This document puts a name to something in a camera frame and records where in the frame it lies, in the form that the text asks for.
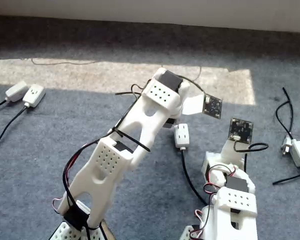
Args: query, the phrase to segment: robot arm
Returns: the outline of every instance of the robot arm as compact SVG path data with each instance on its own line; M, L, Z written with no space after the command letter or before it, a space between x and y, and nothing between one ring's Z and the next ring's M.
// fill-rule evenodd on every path
M77 201L80 209L88 217L86 223L89 229L100 226L124 172L138 166L150 151L155 136L165 122L169 118L178 118L181 115L188 90L188 82L164 68L159 68L125 117L107 136L98 141L90 159L69 186L74 199L83 193L90 194L92 198L91 209ZM148 116L147 109L155 109L155 113ZM141 127L140 139L137 141L139 144L135 150L131 150L119 140L124 136L129 137L129 132L136 127ZM78 212L71 212L67 192L63 194L57 212L66 220L70 220L70 225L67 224L69 231L77 231L76 236L80 235L83 225L76 224Z

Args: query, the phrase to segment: gray carpet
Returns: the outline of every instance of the gray carpet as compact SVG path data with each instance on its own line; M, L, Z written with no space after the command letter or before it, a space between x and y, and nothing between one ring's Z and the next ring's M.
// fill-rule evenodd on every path
M289 157L281 156L285 133L274 111L286 100L285 86L295 108L292 132L300 140L300 34L38 18L0 18L0 26L0 59L94 60L95 50L99 60L114 62L249 69L255 105L225 102L221 120L202 114L181 118L190 131L188 171L200 188L205 152L221 150L230 118L254 122L253 141L269 144L268 150L252 153L247 164L257 189L258 239L300 240L300 179L271 185L298 172ZM0 99L8 87L0 85ZM81 145L112 127L132 101L131 96L48 89L36 109L11 125L0 143L0 239L51 235L61 221L51 199L64 192L65 163ZM0 108L0 132L21 107ZM289 109L281 116L287 122ZM198 223L193 212L201 207L184 178L173 133L163 129L137 170L125 175L106 220L118 240L177 240L186 225Z

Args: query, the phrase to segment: white plug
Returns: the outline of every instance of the white plug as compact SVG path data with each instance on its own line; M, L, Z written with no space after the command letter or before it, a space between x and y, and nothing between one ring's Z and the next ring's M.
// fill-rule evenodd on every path
M297 167L300 167L300 141L297 141L296 139L292 139L291 142L292 142L292 147L290 149L290 154L292 156L294 164Z
M5 100L7 102L16 102L24 97L28 89L25 81L20 81L5 91Z
M292 147L292 142L291 142L291 138L289 137L289 135L285 136L285 139L283 140L281 149L282 149L282 154L286 155L286 153L288 153L290 151Z
M188 124L181 123L174 126L174 142L178 149L186 149L190 144Z
M40 86L38 84L33 84L24 95L22 101L24 102L24 105L27 108L29 107L35 108L45 94L46 91L43 86Z

